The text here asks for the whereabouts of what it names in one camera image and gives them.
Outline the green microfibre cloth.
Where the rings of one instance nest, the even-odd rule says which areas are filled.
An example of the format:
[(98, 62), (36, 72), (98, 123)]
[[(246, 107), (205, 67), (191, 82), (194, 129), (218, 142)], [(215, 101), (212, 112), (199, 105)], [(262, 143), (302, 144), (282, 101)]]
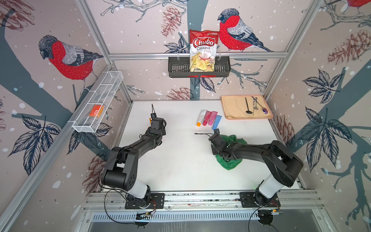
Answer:
[[(229, 135), (229, 136), (222, 134), (221, 137), (223, 138), (224, 141), (226, 141), (228, 143), (228, 145), (230, 145), (233, 142), (237, 142), (237, 143), (240, 143), (240, 144), (247, 145), (247, 142), (243, 138), (237, 138), (237, 136), (234, 135), (234, 134)], [(225, 159), (218, 154), (216, 154), (215, 157), (216, 157), (217, 162), (224, 169), (226, 169), (228, 171), (236, 168), (242, 162), (242, 159), (236, 159), (236, 160)]]

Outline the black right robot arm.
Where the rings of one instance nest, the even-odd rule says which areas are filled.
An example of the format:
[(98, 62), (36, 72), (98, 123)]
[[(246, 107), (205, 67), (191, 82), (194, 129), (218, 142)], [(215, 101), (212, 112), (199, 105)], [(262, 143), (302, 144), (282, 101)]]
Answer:
[(266, 206), (282, 187), (293, 186), (303, 168), (303, 162), (283, 143), (274, 140), (264, 145), (245, 145), (238, 142), (228, 143), (218, 129), (210, 136), (212, 152), (225, 161), (255, 160), (263, 162), (270, 174), (257, 187), (254, 193), (255, 204)]

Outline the light blue toothpaste tube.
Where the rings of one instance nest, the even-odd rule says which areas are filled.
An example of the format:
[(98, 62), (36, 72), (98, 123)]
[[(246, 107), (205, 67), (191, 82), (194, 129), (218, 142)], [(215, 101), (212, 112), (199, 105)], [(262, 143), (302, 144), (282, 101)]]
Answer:
[(217, 115), (217, 116), (215, 117), (215, 120), (214, 120), (214, 123), (213, 123), (212, 130), (215, 130), (215, 129), (218, 128), (221, 119), (222, 119), (222, 116), (221, 116), (221, 115)]

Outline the light pink toothpaste tube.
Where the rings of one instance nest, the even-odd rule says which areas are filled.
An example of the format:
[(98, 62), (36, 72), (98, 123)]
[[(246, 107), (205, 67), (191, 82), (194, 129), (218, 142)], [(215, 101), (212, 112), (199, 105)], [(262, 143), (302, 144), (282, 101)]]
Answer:
[(210, 117), (209, 117), (209, 120), (208, 120), (208, 125), (212, 126), (215, 119), (216, 119), (216, 116), (217, 116), (217, 113), (216, 111), (212, 111), (211, 114), (210, 114)]

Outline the dark pink toothpaste tube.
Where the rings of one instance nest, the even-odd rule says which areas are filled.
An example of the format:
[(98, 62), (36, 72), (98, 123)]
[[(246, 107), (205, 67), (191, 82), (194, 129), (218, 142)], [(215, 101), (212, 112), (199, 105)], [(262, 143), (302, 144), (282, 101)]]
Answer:
[(209, 118), (211, 116), (212, 112), (206, 111), (204, 119), (203, 119), (203, 125), (206, 126), (208, 124)]

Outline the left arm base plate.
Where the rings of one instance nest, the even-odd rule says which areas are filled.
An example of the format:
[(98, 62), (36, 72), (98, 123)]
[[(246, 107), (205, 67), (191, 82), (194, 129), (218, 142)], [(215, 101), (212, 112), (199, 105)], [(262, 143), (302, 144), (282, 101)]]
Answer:
[(163, 209), (165, 194), (151, 193), (143, 199), (126, 194), (126, 199), (125, 209)]

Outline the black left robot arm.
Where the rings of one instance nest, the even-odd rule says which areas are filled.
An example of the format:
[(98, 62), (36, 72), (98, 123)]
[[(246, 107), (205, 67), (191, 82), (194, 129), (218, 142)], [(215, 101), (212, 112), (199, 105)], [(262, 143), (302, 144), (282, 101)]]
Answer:
[(101, 183), (110, 188), (118, 188), (148, 205), (151, 198), (150, 187), (137, 180), (138, 161), (145, 153), (162, 144), (166, 135), (166, 121), (151, 114), (151, 125), (140, 139), (125, 147), (112, 148), (109, 160), (101, 175)]

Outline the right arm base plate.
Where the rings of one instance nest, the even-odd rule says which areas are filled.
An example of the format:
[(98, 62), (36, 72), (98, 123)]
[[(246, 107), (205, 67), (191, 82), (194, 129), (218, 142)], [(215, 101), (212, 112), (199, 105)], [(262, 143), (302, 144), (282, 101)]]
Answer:
[(241, 201), (243, 208), (253, 208), (253, 207), (276, 207), (280, 208), (281, 204), (278, 198), (277, 193), (271, 197), (266, 198), (260, 193), (258, 194), (258, 198), (256, 197), (256, 194), (254, 191), (243, 191), (239, 192), (239, 200)]

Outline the white orange-capped toothpaste tube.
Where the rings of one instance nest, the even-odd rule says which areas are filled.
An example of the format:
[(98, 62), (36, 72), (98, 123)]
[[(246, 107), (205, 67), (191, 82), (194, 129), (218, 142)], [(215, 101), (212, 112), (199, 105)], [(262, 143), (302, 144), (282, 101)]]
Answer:
[(197, 119), (197, 124), (196, 124), (198, 127), (200, 127), (203, 124), (206, 113), (207, 113), (207, 110), (205, 109), (200, 111), (200, 114)]

